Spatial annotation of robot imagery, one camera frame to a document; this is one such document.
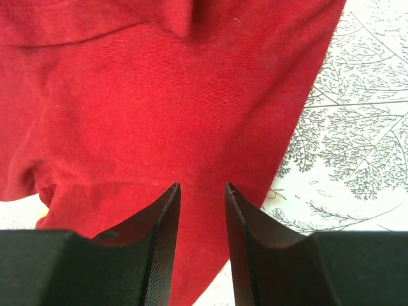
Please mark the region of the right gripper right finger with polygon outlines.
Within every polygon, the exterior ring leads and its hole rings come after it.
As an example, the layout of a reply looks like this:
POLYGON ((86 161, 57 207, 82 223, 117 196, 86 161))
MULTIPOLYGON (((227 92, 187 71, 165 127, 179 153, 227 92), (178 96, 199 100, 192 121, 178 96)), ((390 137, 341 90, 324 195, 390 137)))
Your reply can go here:
POLYGON ((225 188, 237 305, 406 305, 407 233, 299 234, 225 188))

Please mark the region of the floral patterned table mat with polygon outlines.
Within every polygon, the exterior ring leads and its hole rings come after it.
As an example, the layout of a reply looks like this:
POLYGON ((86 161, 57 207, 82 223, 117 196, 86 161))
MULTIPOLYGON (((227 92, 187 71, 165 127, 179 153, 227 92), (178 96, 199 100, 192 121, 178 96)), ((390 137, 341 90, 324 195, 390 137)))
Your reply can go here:
MULTIPOLYGON (((323 63, 262 205, 302 233, 407 227, 407 2, 343 1, 323 63)), ((37 194, 1 217, 37 227, 37 194)), ((229 298, 221 268, 192 305, 229 298)))

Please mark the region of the red t shirt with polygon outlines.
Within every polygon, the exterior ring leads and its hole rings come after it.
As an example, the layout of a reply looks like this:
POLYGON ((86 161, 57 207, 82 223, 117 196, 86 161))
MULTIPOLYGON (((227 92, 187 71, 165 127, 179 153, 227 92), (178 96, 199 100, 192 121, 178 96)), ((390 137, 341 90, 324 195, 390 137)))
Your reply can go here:
POLYGON ((181 185, 171 305, 226 264, 224 187, 260 207, 343 1, 2 1, 1 200, 94 237, 181 185))

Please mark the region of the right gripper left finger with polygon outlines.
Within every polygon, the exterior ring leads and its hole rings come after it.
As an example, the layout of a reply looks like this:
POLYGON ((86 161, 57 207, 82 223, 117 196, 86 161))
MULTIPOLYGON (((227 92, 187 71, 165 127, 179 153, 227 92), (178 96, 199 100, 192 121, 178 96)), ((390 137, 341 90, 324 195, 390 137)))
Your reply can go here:
POLYGON ((72 231, 1 231, 2 305, 167 305, 181 188, 88 239, 72 231))

